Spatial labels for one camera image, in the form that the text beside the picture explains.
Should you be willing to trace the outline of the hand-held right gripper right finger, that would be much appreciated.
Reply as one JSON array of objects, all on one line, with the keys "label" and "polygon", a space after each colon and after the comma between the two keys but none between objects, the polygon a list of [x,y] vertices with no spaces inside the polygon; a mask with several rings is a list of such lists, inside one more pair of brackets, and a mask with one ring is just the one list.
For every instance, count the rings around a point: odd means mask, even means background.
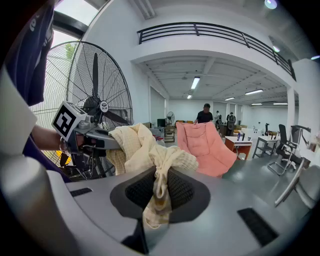
[{"label": "hand-held right gripper right finger", "polygon": [[171,202],[170,224],[191,222],[208,207],[211,199],[209,189],[202,182],[170,168],[167,190]]}]

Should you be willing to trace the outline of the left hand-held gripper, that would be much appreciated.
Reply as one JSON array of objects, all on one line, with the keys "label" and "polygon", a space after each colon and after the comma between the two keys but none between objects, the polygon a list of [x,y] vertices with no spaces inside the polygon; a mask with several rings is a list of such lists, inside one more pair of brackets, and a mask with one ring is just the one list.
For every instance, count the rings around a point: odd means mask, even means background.
[{"label": "left hand-held gripper", "polygon": [[[68,101],[61,103],[51,125],[66,142],[72,163],[76,167],[87,167],[90,160],[105,157],[107,150],[121,148],[107,130],[96,125],[93,116]],[[78,150],[76,134],[96,139],[95,147]]]}]

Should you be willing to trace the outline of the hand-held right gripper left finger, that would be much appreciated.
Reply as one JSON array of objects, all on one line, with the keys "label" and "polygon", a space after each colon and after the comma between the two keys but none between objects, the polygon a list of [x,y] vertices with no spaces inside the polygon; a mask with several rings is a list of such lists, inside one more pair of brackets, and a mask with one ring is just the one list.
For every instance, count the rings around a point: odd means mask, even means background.
[{"label": "hand-held right gripper left finger", "polygon": [[141,220],[143,212],[153,196],[156,167],[132,177],[117,186],[110,193],[110,201],[126,218]]}]

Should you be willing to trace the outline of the person's left hand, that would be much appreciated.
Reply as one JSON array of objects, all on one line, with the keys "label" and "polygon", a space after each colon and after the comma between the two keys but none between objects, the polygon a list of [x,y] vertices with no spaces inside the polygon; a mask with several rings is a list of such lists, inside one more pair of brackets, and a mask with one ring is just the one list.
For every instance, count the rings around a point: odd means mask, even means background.
[{"label": "person's left hand", "polygon": [[77,149],[79,151],[83,150],[84,148],[93,148],[97,143],[96,139],[84,136],[83,134],[76,134],[75,138]]}]

